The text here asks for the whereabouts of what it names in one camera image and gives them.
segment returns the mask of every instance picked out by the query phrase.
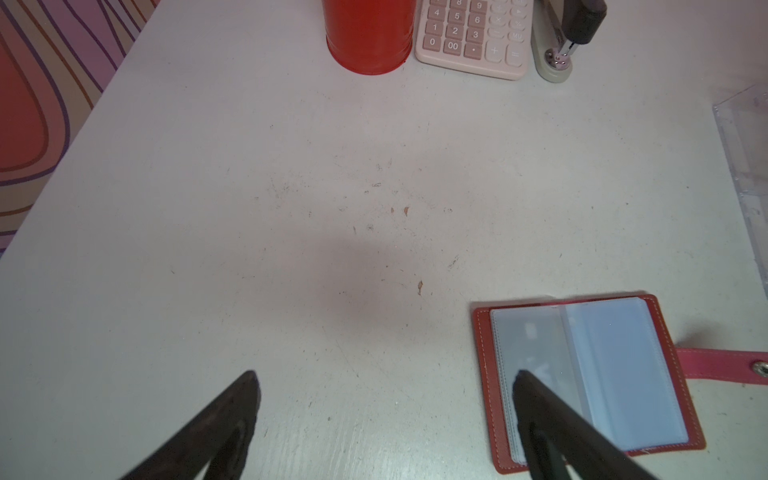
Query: patterned wall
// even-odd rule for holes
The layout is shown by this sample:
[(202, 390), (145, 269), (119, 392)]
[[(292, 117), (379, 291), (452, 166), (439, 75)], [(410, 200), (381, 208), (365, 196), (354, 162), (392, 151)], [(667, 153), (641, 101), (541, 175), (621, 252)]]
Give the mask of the patterned wall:
[(160, 0), (0, 0), (0, 255)]

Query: calculator button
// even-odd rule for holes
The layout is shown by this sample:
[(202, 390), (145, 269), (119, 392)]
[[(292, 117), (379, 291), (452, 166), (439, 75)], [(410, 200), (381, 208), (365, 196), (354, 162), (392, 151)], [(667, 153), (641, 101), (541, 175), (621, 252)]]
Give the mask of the calculator button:
[(514, 30), (509, 32), (509, 39), (520, 43), (525, 40), (525, 37), (523, 37), (523, 32)]
[(507, 65), (510, 67), (522, 67), (525, 50), (522, 45), (512, 44), (507, 47)]
[(464, 25), (448, 25), (445, 36), (454, 40), (464, 40)]
[(440, 37), (434, 35), (424, 35), (424, 49), (440, 51)]
[(447, 53), (450, 55), (461, 55), (462, 43), (460, 41), (451, 40), (449, 38), (448, 40), (445, 40), (445, 44), (443, 44), (442, 51), (443, 53)]
[(488, 17), (488, 23), (497, 27), (503, 27), (507, 21), (504, 19), (504, 15), (493, 14)]
[(509, 21), (509, 26), (514, 30), (525, 30), (525, 22), (516, 18)]
[(467, 41), (482, 45), (483, 37), (485, 37), (485, 32), (480, 28), (467, 28)]
[(479, 13), (470, 13), (469, 22), (467, 25), (470, 27), (484, 28), (485, 27), (485, 15)]
[(461, 10), (451, 9), (448, 12), (448, 23), (456, 23), (457, 25), (464, 25), (464, 15), (467, 15)]
[(473, 45), (471, 43), (468, 43), (464, 47), (464, 56), (466, 58), (471, 58), (472, 60), (481, 60), (482, 59), (482, 46), (481, 45)]
[(499, 15), (504, 15), (509, 10), (509, 7), (507, 5), (504, 5), (503, 3), (494, 3), (491, 4), (491, 12), (498, 13)]
[(429, 7), (429, 11), (427, 12), (427, 18), (430, 20), (437, 20), (438, 22), (442, 22), (445, 20), (445, 8), (443, 7)]
[(469, 11), (472, 13), (486, 13), (488, 11), (488, 2), (485, 0), (472, 0), (469, 4)]
[(504, 58), (504, 50), (507, 44), (503, 41), (488, 40), (485, 44), (485, 60), (499, 63)]
[(492, 38), (504, 38), (504, 30), (499, 30), (498, 28), (490, 27), (488, 29), (488, 35)]
[(424, 33), (430, 35), (442, 35), (442, 22), (435, 22), (434, 20), (427, 20), (427, 28)]

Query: black stapler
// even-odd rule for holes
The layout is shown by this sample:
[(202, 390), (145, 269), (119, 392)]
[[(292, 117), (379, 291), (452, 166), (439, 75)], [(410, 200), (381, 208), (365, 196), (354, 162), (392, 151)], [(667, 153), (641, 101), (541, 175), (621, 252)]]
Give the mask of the black stapler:
[(561, 83), (573, 69), (576, 47), (590, 42), (605, 18), (604, 0), (535, 0), (531, 47), (536, 70)]

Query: pink calculator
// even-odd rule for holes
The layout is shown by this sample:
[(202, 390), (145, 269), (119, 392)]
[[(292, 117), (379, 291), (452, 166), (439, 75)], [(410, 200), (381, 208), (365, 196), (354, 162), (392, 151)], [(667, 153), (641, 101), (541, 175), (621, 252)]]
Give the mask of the pink calculator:
[(534, 0), (422, 0), (416, 58), (424, 63), (518, 80), (531, 56)]

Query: white table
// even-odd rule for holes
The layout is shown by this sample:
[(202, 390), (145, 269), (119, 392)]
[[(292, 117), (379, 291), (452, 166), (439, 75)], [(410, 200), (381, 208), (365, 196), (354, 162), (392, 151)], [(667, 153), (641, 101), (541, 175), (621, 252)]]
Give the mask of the white table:
[[(163, 0), (0, 260), (0, 477), (117, 478), (255, 369), (244, 478), (497, 478), (475, 302), (646, 290), (768, 348), (711, 112), (766, 78), (768, 2), (608, 11), (555, 85), (350, 73), (320, 0)], [(637, 461), (765, 478), (768, 389), (689, 385), (708, 449)]]

